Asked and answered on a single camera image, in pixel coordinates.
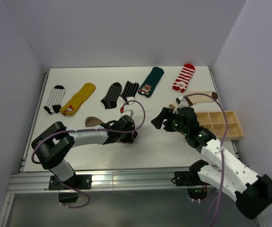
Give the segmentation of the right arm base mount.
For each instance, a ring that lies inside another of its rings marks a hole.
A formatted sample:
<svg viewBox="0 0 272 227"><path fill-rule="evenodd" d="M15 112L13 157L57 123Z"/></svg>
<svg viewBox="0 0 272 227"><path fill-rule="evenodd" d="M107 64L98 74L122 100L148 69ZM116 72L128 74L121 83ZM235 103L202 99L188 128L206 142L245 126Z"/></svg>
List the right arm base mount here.
<svg viewBox="0 0 272 227"><path fill-rule="evenodd" d="M187 194L191 200L200 202L207 198L207 184L199 179L198 176L191 171L176 171L171 183L177 187L185 186Z"/></svg>

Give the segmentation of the tan sock with maroon stripes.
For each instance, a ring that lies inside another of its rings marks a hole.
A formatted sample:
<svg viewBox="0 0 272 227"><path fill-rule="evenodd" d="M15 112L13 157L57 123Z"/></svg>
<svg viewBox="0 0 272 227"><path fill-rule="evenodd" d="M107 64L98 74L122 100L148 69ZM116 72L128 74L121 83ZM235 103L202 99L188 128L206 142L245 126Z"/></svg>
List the tan sock with maroon stripes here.
<svg viewBox="0 0 272 227"><path fill-rule="evenodd" d="M106 123L104 123L102 120L100 120L99 118L93 117L93 116L87 117L85 120L86 127L94 127L94 126L100 125L103 128L105 128L105 124Z"/></svg>

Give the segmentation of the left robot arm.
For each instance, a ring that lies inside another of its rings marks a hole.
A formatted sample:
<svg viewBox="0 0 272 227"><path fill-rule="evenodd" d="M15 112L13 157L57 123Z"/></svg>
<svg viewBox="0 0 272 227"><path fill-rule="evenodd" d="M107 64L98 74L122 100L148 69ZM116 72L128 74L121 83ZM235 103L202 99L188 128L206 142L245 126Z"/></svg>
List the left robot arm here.
<svg viewBox="0 0 272 227"><path fill-rule="evenodd" d="M73 168L65 161L69 150L90 144L133 143L136 136L134 130L134 120L128 115L117 121L75 131L67 130L62 122L55 122L32 141L32 158L37 156L43 169L51 171L64 188L76 188L79 180Z"/></svg>

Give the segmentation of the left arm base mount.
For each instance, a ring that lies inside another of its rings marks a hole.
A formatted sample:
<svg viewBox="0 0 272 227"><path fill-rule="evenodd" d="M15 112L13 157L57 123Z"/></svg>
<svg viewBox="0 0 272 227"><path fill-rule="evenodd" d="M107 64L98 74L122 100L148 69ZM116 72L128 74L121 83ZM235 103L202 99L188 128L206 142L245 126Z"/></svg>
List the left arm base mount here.
<svg viewBox="0 0 272 227"><path fill-rule="evenodd" d="M92 175L75 175L71 179L64 182L65 185L78 189L89 190L91 188ZM49 191L63 191L69 190L69 188L63 186L58 178L54 175L50 177L48 186ZM58 200L64 204L75 203L79 198L79 192L58 192Z"/></svg>

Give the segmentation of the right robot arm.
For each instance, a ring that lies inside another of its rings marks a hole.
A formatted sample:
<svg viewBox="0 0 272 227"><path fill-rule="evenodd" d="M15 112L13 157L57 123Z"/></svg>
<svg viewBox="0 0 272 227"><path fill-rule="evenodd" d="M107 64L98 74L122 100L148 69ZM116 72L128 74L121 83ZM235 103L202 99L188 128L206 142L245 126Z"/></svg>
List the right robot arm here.
<svg viewBox="0 0 272 227"><path fill-rule="evenodd" d="M191 107L175 110L164 107L151 123L156 129L183 134L192 148L223 171L220 173L208 162L199 160L189 168L193 184L204 182L216 187L229 196L248 219L255 219L272 204L272 179L259 175L232 155L210 130L199 124Z"/></svg>

